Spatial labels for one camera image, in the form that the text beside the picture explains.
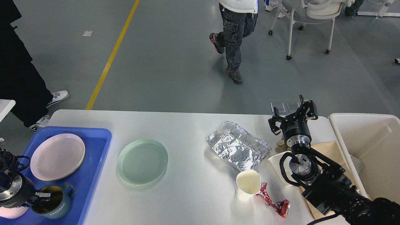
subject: aluminum foil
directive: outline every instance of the aluminum foil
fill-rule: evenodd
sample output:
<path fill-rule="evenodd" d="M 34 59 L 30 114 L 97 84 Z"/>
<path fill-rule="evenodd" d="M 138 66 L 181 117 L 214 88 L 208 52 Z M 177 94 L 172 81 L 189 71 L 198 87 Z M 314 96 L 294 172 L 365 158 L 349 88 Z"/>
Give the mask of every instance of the aluminum foil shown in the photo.
<path fill-rule="evenodd" d="M 271 146 L 238 124 L 226 121 L 207 137 L 210 148 L 239 171 L 253 169 L 271 152 Z"/>

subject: person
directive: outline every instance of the person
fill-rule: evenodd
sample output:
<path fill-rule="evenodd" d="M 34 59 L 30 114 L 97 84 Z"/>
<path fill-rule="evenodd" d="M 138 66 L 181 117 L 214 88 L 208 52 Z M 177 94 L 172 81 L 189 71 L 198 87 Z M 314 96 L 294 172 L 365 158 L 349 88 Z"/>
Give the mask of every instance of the person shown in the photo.
<path fill-rule="evenodd" d="M 265 11 L 271 12 L 274 8 L 278 7 L 279 1 L 278 0 L 264 0 L 265 2 Z M 285 14 L 279 13 L 278 18 L 284 17 Z"/>
<path fill-rule="evenodd" d="M 344 13 L 348 18 L 353 18 L 360 9 L 364 0 L 356 0 L 350 7 L 344 8 Z"/>
<path fill-rule="evenodd" d="M 232 82 L 242 84 L 243 78 L 239 72 L 242 62 L 240 46 L 242 39 L 254 31 L 258 0 L 220 0 L 219 6 L 224 29 L 219 33 L 211 33 L 209 38 L 218 53 L 226 52 L 226 73 Z"/>
<path fill-rule="evenodd" d="M 11 23 L 21 17 L 12 0 L 0 1 L 0 98 L 15 100 L 11 112 L 31 131 L 45 127 L 48 107 L 68 98 L 66 90 L 51 93 L 31 63 Z"/>

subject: pink plate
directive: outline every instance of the pink plate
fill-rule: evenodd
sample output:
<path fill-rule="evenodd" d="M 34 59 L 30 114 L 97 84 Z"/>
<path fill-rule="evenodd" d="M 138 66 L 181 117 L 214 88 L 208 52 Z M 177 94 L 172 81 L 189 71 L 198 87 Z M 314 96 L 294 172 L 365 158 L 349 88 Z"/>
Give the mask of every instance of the pink plate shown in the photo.
<path fill-rule="evenodd" d="M 55 181 L 73 173 L 85 156 L 85 144 L 74 134 L 59 134 L 45 140 L 30 162 L 32 174 L 43 181 Z"/>

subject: white jacket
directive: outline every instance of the white jacket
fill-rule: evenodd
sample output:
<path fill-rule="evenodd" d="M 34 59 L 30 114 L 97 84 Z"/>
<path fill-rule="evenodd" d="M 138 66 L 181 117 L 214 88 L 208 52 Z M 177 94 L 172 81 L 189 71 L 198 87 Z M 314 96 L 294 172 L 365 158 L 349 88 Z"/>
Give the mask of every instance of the white jacket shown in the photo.
<path fill-rule="evenodd" d="M 223 7 L 240 13 L 257 13 L 258 0 L 220 0 Z"/>

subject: light green plate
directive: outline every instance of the light green plate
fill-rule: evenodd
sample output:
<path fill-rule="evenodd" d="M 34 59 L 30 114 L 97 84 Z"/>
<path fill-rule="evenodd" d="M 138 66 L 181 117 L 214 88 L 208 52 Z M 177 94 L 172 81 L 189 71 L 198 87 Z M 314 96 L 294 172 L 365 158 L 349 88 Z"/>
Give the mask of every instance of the light green plate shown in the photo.
<path fill-rule="evenodd" d="M 157 180 L 167 169 L 165 147 L 152 139 L 140 139 L 128 144 L 117 162 L 118 174 L 133 185 L 146 185 Z"/>

